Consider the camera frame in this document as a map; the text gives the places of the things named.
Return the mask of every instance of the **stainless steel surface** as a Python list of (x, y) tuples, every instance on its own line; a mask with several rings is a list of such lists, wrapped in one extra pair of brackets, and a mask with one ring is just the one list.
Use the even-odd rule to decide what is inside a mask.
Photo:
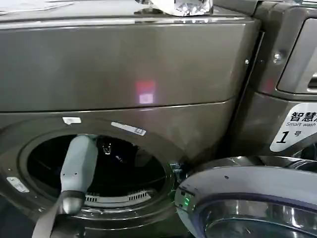
[[(252, 16), (257, 7), (265, 0), (214, 0), (214, 4), (233, 11), (242, 12)], [(283, 0), (271, 0), (269, 2), (281, 2)]]
[[(163, 17), (174, 18), (163, 14), (161, 11), (152, 11), (148, 4), (137, 3), (137, 0), (77, 0), (73, 4), (63, 6), (49, 11), (21, 12), (17, 14), (6, 14), (0, 16), (0, 22), (26, 20), (36, 21), (37, 19), (72, 19), (72, 18), (95, 18), (99, 17)], [(242, 13), (228, 9), (215, 7), (213, 16), (244, 16)]]
[(0, 111), (226, 101), (240, 89), (258, 23), (212, 19), (70, 28), (63, 22), (63, 27), (0, 31)]
[(316, 172), (316, 161), (291, 157), (215, 160), (181, 183), (175, 205), (197, 238), (316, 237)]
[[(314, 50), (313, 43), (307, 45), (307, 42), (309, 42), (307, 39), (314, 38), (314, 31), (310, 31), (303, 36), (306, 38), (305, 44), (307, 45), (307, 49), (310, 49), (308, 50), (308, 54), (306, 56), (302, 55), (301, 60), (298, 58), (300, 55), (297, 54), (295, 56), (297, 59), (296, 62), (293, 63), (293, 66), (290, 65), (287, 68), (288, 63), (292, 62), (291, 55), (294, 56), (293, 50), (297, 40), (302, 38), (302, 27), (308, 18), (316, 17), (317, 9), (313, 6), (304, 7), (285, 2), (270, 1), (263, 1), (259, 4), (254, 18), (262, 21), (264, 38), (249, 80), (249, 85), (252, 88), (265, 94), (289, 100), (316, 100), (314, 94), (308, 93), (306, 89), (305, 94), (303, 94), (304, 86), (300, 86), (299, 93), (296, 93), (295, 87), (297, 86), (295, 84), (300, 85), (301, 82), (296, 82), (299, 79), (296, 78), (295, 80), (293, 78), (294, 73), (292, 74), (288, 71), (289, 68), (296, 66), (298, 69), (296, 74), (303, 73), (303, 69), (306, 66), (305, 62), (309, 61)], [(308, 26), (312, 26), (314, 21), (313, 19), (308, 20)], [(276, 62), (274, 58), (275, 54), (280, 54), (282, 59)], [(285, 73), (290, 72), (288, 74), (289, 77), (287, 75), (283, 76), (284, 70)], [(278, 87), (280, 89), (278, 90), (277, 85), (279, 81), (284, 85), (289, 85), (287, 87), (291, 88), (283, 89), (283, 87)]]
[[(82, 133), (106, 134), (130, 141), (164, 163), (209, 158), (210, 152), (215, 151), (228, 126), (233, 107), (234, 100), (229, 100), (225, 103), (178, 107), (0, 114), (0, 127), (7, 128), (0, 137), (0, 153), (22, 144), (35, 143), (34, 138), (39, 138), (40, 135), (42, 139), (34, 147), (59, 135)], [(64, 116), (80, 117), (82, 123), (68, 126), (62, 120)], [(144, 136), (133, 134), (112, 126), (113, 121), (145, 129), (147, 133)]]
[(142, 18), (92, 18), (92, 19), (49, 19), (45, 21), (23, 21), (23, 22), (6, 22), (0, 24), (0, 30), (18, 30), (18, 29), (34, 29), (34, 28), (55, 28), (55, 27), (82, 27), (82, 26), (120, 26), (120, 25), (137, 25), (137, 24), (154, 24), (154, 25), (170, 25), (170, 24), (206, 24), (221, 22), (244, 22), (245, 16), (220, 16), (210, 18), (210, 16), (197, 17), (142, 17)]
[(289, 110), (299, 103), (248, 89), (231, 128), (230, 154), (292, 156), (317, 141), (314, 134), (281, 152), (270, 150)]
[(207, 208), (206, 234), (212, 237), (308, 238), (317, 236), (317, 214), (250, 200), (222, 200)]
[(278, 90), (295, 94), (315, 94), (309, 82), (317, 71), (317, 19), (307, 19), (295, 48), (277, 86)]

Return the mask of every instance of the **white label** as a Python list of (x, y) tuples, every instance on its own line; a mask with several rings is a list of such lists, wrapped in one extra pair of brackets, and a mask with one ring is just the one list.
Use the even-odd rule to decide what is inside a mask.
[(69, 118), (69, 117), (64, 117), (63, 121), (65, 124), (67, 125), (71, 125), (73, 123), (81, 123), (81, 119), (80, 118)]
[(271, 143), (270, 150), (279, 152), (317, 132), (317, 103), (300, 103), (285, 118)]
[(19, 192), (27, 193), (30, 190), (16, 177), (7, 177), (6, 180)]
[(145, 133), (147, 132), (146, 130), (143, 130), (143, 129), (140, 129), (140, 128), (136, 128), (136, 127), (133, 127), (133, 126), (130, 126), (130, 125), (120, 124), (120, 123), (117, 123), (117, 122), (111, 122), (111, 125), (114, 126), (114, 127), (120, 128), (122, 130), (127, 130), (129, 132), (134, 133), (134, 134), (141, 135), (141, 136), (145, 135)]

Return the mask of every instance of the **dark gray washing machine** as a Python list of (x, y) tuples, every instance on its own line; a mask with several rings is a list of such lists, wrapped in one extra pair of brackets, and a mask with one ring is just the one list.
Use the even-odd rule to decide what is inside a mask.
[(214, 155), (259, 22), (220, 7), (184, 18), (134, 0), (63, 4), (0, 16), (1, 195), (36, 220), (71, 139), (94, 134), (95, 178), (72, 219), (94, 237), (186, 234), (179, 167)]
[(317, 9), (313, 3), (253, 3), (263, 36), (227, 151), (315, 159)]

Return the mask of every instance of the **label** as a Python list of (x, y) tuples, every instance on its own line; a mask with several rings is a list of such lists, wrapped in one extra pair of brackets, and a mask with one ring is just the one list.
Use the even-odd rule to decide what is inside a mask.
[(19, 192), (27, 193), (30, 190), (16, 177), (7, 177), (6, 180)]
[(71, 125), (73, 123), (81, 123), (81, 119), (80, 118), (72, 118), (72, 117), (64, 117), (63, 121), (67, 125)]
[(280, 152), (317, 132), (317, 103), (300, 103), (285, 118), (271, 143), (270, 150)]
[(120, 123), (117, 123), (117, 122), (111, 122), (111, 125), (114, 126), (114, 127), (120, 128), (122, 130), (126, 130), (126, 131), (132, 132), (134, 134), (141, 135), (141, 136), (144, 136), (145, 133), (147, 132), (146, 130), (143, 130), (143, 129), (140, 129), (140, 128), (136, 128), (136, 127), (133, 127), (133, 126), (130, 126), (130, 125), (120, 124)]

